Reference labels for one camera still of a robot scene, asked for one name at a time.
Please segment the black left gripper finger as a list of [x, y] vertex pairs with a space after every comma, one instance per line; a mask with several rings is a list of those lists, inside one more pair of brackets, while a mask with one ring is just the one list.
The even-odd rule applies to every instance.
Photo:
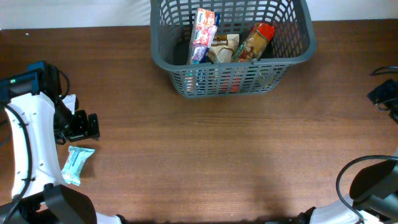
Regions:
[[72, 141], [88, 137], [88, 118], [85, 110], [76, 111], [72, 119]]
[[96, 113], [88, 115], [88, 126], [89, 126], [88, 129], [89, 138], [99, 139], [100, 129], [99, 129], [98, 116]]

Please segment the teal snack packet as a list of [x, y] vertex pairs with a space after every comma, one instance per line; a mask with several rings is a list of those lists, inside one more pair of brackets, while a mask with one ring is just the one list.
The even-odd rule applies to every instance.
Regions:
[[94, 149], [84, 147], [68, 147], [68, 158], [61, 171], [67, 184], [79, 186], [81, 184], [80, 174], [86, 160], [95, 152]]

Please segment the grey plastic lattice basket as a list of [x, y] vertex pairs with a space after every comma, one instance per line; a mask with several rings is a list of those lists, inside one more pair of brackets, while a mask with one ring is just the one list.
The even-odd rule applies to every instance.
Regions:
[[[186, 98], [261, 94], [272, 90], [298, 63], [309, 60], [317, 41], [305, 0], [223, 1], [152, 0], [151, 54]], [[217, 33], [238, 34], [243, 41], [255, 24], [275, 27], [275, 34], [258, 60], [248, 63], [188, 65], [188, 48], [198, 8], [220, 15]]]

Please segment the red spaghetti packet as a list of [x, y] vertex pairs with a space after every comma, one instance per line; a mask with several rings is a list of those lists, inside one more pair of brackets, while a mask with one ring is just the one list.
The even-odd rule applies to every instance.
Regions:
[[[260, 59], [267, 45], [272, 40], [275, 33], [275, 27], [264, 22], [254, 25], [247, 38], [236, 49], [231, 61], [233, 63], [249, 63]], [[237, 93], [240, 89], [241, 82], [247, 78], [254, 81], [254, 67], [238, 67], [234, 73], [230, 92]]]

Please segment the beige brown snack pouch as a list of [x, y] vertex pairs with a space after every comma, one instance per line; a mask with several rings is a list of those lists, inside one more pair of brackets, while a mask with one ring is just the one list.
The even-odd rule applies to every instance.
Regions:
[[213, 63], [230, 63], [239, 45], [239, 34], [215, 35], [207, 57]]

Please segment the Kleenex tissue multipack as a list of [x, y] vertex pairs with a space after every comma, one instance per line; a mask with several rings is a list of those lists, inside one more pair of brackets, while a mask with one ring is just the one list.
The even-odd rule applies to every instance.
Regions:
[[220, 14], [203, 8], [196, 10], [188, 48], [187, 65], [206, 62], [206, 55], [215, 37], [219, 22]]

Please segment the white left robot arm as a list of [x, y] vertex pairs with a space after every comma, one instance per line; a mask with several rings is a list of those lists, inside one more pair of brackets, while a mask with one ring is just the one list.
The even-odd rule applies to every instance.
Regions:
[[1, 80], [15, 162], [12, 201], [1, 206], [1, 223], [127, 223], [122, 215], [98, 213], [62, 175], [57, 146], [100, 137], [97, 114], [79, 110], [77, 97], [62, 91], [64, 76], [39, 61]]

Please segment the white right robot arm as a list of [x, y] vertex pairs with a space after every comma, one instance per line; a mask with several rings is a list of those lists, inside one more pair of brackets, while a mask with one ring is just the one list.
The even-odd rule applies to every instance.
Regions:
[[[380, 162], [361, 169], [353, 179], [349, 195], [342, 196], [340, 182], [351, 166], [370, 160]], [[336, 178], [339, 200], [325, 207], [311, 208], [291, 223], [397, 223], [397, 153], [392, 156], [359, 157], [339, 172]]]

